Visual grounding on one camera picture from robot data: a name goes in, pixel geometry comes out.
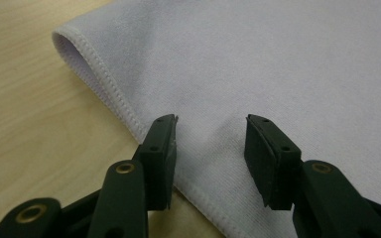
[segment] wooden table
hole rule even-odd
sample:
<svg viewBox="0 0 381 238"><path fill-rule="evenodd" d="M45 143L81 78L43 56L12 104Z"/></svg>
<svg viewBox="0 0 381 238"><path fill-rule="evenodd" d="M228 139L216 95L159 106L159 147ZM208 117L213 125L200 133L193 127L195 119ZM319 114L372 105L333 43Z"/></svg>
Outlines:
<svg viewBox="0 0 381 238"><path fill-rule="evenodd" d="M135 152L130 133L51 40L56 26L108 2L0 0L0 220L31 198L62 206L80 199ZM151 237L222 237L176 192L173 208L149 221Z"/></svg>

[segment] microfiber cloth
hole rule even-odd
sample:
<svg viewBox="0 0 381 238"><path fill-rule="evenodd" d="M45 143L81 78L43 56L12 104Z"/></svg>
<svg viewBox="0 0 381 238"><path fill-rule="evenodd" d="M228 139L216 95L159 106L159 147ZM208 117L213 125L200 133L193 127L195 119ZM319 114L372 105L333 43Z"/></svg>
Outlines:
<svg viewBox="0 0 381 238"><path fill-rule="evenodd" d="M175 186L226 236L297 237L246 167L248 114L381 203L381 1L114 1L53 40L138 142L179 115Z"/></svg>

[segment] brass screw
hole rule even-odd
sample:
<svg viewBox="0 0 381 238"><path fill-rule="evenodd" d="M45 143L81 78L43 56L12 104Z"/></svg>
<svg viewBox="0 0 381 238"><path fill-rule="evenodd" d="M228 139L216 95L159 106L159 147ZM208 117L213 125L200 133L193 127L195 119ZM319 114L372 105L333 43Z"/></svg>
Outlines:
<svg viewBox="0 0 381 238"><path fill-rule="evenodd" d="M332 172L331 166L326 165L326 164L322 164L322 163L312 164L312 169L314 169L314 171L321 173L321 174L329 174Z"/></svg>
<svg viewBox="0 0 381 238"><path fill-rule="evenodd" d="M33 222L43 216L47 209L44 204L33 204L20 211L15 217L15 221L22 224Z"/></svg>
<svg viewBox="0 0 381 238"><path fill-rule="evenodd" d="M135 166L133 164L127 163L122 164L116 167L116 172L118 174L128 174L135 170Z"/></svg>

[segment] towel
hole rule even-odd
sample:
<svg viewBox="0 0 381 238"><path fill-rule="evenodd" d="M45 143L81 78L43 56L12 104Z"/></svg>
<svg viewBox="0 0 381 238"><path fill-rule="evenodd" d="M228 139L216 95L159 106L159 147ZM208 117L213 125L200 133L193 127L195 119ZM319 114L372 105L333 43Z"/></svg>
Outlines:
<svg viewBox="0 0 381 238"><path fill-rule="evenodd" d="M297 237L246 167L245 117L381 203L381 1L122 0L53 32L138 142L179 115L175 186L229 237Z"/></svg>

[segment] stitched hem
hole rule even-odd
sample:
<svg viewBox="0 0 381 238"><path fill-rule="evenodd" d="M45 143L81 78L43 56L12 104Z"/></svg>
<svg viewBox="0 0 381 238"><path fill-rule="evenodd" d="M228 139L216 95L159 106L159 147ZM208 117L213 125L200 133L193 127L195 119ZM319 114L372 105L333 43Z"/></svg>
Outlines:
<svg viewBox="0 0 381 238"><path fill-rule="evenodd" d="M54 31L53 40L55 47L69 67L124 122L133 137L138 142L142 142L145 135L141 123L136 119L136 115L123 96L123 92L115 86L113 77L106 65L86 38L77 29L62 26ZM70 51L66 44L72 44L78 55ZM94 76L87 72L86 66L89 66ZM98 82L100 88L92 83L93 79Z"/></svg>

